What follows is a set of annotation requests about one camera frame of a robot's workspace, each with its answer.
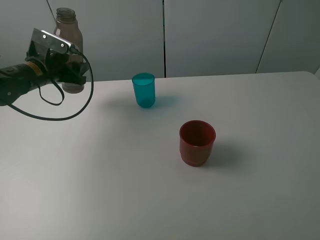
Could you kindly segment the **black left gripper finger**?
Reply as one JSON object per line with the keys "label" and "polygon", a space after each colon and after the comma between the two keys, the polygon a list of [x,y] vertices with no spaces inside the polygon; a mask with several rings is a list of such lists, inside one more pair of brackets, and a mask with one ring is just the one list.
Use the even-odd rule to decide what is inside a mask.
{"label": "black left gripper finger", "polygon": [[64,65],[59,71],[58,78],[60,83],[84,85],[87,77],[84,74],[88,71],[86,62],[70,62]]}

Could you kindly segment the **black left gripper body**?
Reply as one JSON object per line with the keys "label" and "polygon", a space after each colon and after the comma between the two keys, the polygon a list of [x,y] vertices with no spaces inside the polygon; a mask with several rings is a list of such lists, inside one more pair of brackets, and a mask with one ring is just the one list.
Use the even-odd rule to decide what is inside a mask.
{"label": "black left gripper body", "polygon": [[68,62],[74,54],[75,45],[71,42],[31,42],[26,52],[24,78],[31,84],[74,84],[75,64]]}

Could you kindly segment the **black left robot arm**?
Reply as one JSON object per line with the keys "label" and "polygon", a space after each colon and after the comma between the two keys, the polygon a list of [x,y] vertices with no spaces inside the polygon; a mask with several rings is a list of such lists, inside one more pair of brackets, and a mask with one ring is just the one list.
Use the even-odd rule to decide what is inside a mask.
{"label": "black left robot arm", "polygon": [[25,62],[0,70],[0,105],[13,104],[20,96],[48,84],[53,84],[64,99],[59,83],[81,86],[88,70],[83,61],[69,62],[67,53],[31,42]]}

